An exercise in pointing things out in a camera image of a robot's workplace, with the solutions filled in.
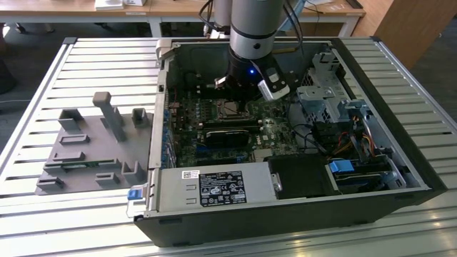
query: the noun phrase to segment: label sticker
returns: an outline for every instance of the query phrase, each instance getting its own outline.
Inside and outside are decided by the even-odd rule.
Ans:
[[[145,12],[126,12],[125,15],[145,15]]]
[[[241,171],[200,174],[198,183],[202,207],[248,202]]]
[[[182,171],[182,179],[198,178],[198,174],[200,174],[198,170],[184,170]]]

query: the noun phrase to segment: green circuit board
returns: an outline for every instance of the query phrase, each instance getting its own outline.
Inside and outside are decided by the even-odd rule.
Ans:
[[[269,149],[270,155],[298,153],[298,145],[285,119],[285,106],[285,100],[268,103],[258,100],[248,103],[245,110],[238,112],[236,104],[224,99],[201,100],[192,97],[181,99],[176,104],[173,118],[176,166],[194,167],[256,162],[258,161],[256,150],[261,149]],[[226,121],[228,118],[233,118],[232,116],[256,122],[260,130],[249,134],[248,143],[242,147],[208,149],[201,123]]]

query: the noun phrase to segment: blue tab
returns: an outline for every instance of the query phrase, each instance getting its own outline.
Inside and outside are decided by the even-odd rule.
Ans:
[[[130,189],[128,191],[126,199],[130,200],[141,200],[142,199],[142,190],[141,189]]]
[[[351,166],[351,163],[349,160],[337,160],[337,161],[333,161],[330,164],[330,170],[331,170],[331,173],[335,173],[335,172],[351,172],[354,171],[354,167]]]

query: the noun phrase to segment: gray base plate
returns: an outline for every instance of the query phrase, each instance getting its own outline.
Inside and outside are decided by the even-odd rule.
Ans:
[[[117,159],[120,164],[122,164],[122,162],[126,162],[129,168],[133,170],[134,162],[138,161],[142,170],[146,172],[153,120],[153,115],[146,115],[150,125],[144,128],[134,128],[130,119],[132,115],[122,115],[122,130],[126,135],[126,140],[124,142],[117,142],[112,134],[112,131],[104,127],[102,122],[100,120],[102,116],[84,117],[84,120],[77,122],[81,131],[77,131],[74,133],[86,134],[90,141],[88,143],[62,146],[60,144],[60,139],[61,137],[68,136],[70,134],[66,131],[64,131],[64,129],[61,129],[46,163],[54,163],[52,158],[56,155],[56,153],[65,154],[73,152],[82,152],[85,155],[85,159],[81,162]],[[96,174],[106,172],[113,172],[116,174],[118,178],[118,183],[106,183],[101,186],[94,180]],[[37,187],[34,194],[62,194],[132,187],[132,184],[126,182],[124,176],[121,175],[121,166],[118,166],[118,168],[73,168],[66,169],[62,172],[53,173],[52,175],[49,175],[48,172],[44,171],[40,176],[40,180],[50,179],[52,177],[57,177],[64,182],[64,187],[56,187],[54,189],[49,190],[42,190]]]

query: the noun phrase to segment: desk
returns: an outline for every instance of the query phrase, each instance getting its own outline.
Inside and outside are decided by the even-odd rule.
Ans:
[[[152,35],[161,37],[161,22],[201,22],[197,16],[200,8],[206,0],[153,0],[149,12],[149,24]],[[335,0],[330,4],[317,6],[319,14],[319,23],[342,23],[338,36],[350,36],[357,25],[358,19],[365,15],[362,9],[350,7],[345,0]],[[317,13],[303,9],[300,22],[317,22]]]
[[[153,37],[161,37],[161,22],[201,22],[197,13],[206,0],[148,0],[144,6],[94,11],[94,0],[0,0],[0,22],[149,22]],[[345,0],[317,6],[319,23],[342,23],[339,36],[350,36],[365,12]],[[317,13],[303,9],[300,22],[317,22]]]
[[[94,11],[94,0],[0,0],[0,22],[148,22],[152,1],[121,10]]]

